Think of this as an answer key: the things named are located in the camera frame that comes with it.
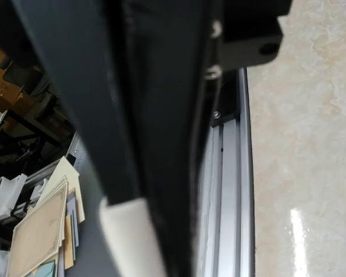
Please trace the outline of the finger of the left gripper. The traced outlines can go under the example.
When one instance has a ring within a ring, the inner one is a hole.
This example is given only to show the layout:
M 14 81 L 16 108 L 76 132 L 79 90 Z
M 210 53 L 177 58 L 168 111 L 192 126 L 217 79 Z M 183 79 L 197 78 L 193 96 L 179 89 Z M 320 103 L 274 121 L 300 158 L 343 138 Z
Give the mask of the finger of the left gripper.
M 142 197 L 121 1 L 14 1 L 109 205 Z
M 126 1 L 134 116 L 168 276 L 193 272 L 196 177 L 213 1 Z

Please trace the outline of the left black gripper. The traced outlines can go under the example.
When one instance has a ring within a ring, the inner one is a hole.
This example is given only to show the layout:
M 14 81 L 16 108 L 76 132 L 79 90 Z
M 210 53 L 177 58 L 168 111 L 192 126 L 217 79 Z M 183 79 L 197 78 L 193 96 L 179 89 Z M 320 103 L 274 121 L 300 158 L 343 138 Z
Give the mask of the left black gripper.
M 213 1 L 209 64 L 223 71 L 272 62 L 283 40 L 284 1 Z

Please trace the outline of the beige lined letter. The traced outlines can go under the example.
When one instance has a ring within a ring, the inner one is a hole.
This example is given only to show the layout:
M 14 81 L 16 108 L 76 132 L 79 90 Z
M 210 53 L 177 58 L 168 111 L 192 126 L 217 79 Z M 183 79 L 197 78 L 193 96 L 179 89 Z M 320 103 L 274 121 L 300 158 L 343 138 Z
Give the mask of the beige lined letter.
M 100 227 L 120 276 L 166 276 L 157 235 L 144 198 L 100 202 Z

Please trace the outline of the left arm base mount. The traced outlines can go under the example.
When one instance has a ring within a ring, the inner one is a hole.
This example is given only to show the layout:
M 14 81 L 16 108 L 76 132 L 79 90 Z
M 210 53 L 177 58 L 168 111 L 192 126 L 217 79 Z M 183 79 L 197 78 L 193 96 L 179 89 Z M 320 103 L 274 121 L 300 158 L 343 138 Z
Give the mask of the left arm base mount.
M 219 98 L 214 108 L 211 126 L 217 127 L 240 117 L 239 97 L 239 73 L 238 70 L 230 70 L 224 73 Z

